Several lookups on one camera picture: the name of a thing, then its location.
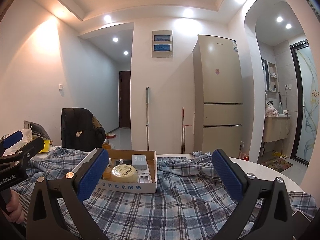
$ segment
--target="white plastic bag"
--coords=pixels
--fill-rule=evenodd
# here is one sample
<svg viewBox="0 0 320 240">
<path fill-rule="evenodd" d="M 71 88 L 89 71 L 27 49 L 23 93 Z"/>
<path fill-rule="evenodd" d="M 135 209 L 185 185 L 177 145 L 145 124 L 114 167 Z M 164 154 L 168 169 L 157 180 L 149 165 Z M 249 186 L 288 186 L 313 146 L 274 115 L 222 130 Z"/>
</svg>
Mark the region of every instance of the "white plastic bag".
<svg viewBox="0 0 320 240">
<path fill-rule="evenodd" d="M 16 144 L 12 145 L 9 149 L 6 149 L 3 156 L 15 154 L 22 146 L 26 145 L 28 142 L 32 141 L 32 131 L 30 129 L 21 129 L 22 140 L 18 141 Z"/>
</svg>

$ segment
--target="refrigerator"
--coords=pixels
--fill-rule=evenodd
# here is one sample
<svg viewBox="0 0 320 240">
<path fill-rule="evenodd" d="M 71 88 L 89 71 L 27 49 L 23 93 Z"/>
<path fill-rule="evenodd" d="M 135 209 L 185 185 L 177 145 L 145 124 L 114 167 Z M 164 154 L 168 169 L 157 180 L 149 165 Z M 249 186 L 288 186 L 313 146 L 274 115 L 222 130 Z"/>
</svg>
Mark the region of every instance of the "refrigerator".
<svg viewBox="0 0 320 240">
<path fill-rule="evenodd" d="M 194 151 L 223 149 L 238 158 L 243 87 L 235 40 L 198 35 L 193 50 L 195 78 Z"/>
</svg>

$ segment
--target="finger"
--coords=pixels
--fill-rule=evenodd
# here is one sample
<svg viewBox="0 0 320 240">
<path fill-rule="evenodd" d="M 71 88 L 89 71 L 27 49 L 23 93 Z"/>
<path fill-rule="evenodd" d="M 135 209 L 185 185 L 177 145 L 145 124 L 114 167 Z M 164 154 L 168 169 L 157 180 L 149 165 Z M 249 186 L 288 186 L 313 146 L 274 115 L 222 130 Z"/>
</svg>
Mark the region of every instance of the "finger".
<svg viewBox="0 0 320 240">
<path fill-rule="evenodd" d="M 12 212 L 16 210 L 19 206 L 19 194 L 16 193 L 14 190 L 11 190 L 11 199 L 10 202 L 7 204 L 6 208 L 8 212 Z"/>
<path fill-rule="evenodd" d="M 3 210 L 1 210 L 1 211 L 4 214 L 5 218 L 11 223 L 12 222 L 11 218 L 8 217 L 8 215 Z"/>
<path fill-rule="evenodd" d="M 18 218 L 18 220 L 16 221 L 17 224 L 21 224 L 24 221 L 24 212 L 21 212 L 20 217 Z"/>
<path fill-rule="evenodd" d="M 18 208 L 16 210 L 12 211 L 11 214 L 9 215 L 12 223 L 15 223 L 19 219 L 21 212 L 22 212 L 22 206 L 19 204 Z"/>
</svg>

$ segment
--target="blue plaid fabric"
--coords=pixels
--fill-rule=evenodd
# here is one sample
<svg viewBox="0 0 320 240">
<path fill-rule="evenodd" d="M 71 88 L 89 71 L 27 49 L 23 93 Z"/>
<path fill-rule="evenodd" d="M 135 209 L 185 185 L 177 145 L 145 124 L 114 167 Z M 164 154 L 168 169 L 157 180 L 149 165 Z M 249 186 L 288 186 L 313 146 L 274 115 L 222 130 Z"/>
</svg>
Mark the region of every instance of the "blue plaid fabric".
<svg viewBox="0 0 320 240">
<path fill-rule="evenodd" d="M 28 179 L 14 187 L 27 214 L 34 183 L 39 176 L 58 179 L 73 169 L 86 153 L 58 147 L 47 160 L 33 158 Z M 95 189 L 84 201 L 90 215 L 109 239 L 211 239 L 236 207 L 212 166 L 211 154 L 194 153 L 192 160 L 158 158 L 156 194 L 133 194 Z M 289 192 L 292 212 L 301 210 L 313 218 L 314 198 Z M 62 199 L 58 199 L 70 231 L 79 236 Z M 242 232 L 247 234 L 256 219 L 261 201 Z"/>
</svg>

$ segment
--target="floor mat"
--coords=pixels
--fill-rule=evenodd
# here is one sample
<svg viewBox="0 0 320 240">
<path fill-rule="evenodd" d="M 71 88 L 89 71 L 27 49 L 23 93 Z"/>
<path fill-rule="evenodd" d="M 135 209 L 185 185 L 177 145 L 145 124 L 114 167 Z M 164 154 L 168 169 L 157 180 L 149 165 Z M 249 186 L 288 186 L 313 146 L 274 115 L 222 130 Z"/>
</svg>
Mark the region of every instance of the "floor mat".
<svg viewBox="0 0 320 240">
<path fill-rule="evenodd" d="M 292 166 L 291 163 L 280 157 L 276 157 L 266 162 L 260 163 L 260 165 L 266 166 L 278 172 L 284 171 Z"/>
</svg>

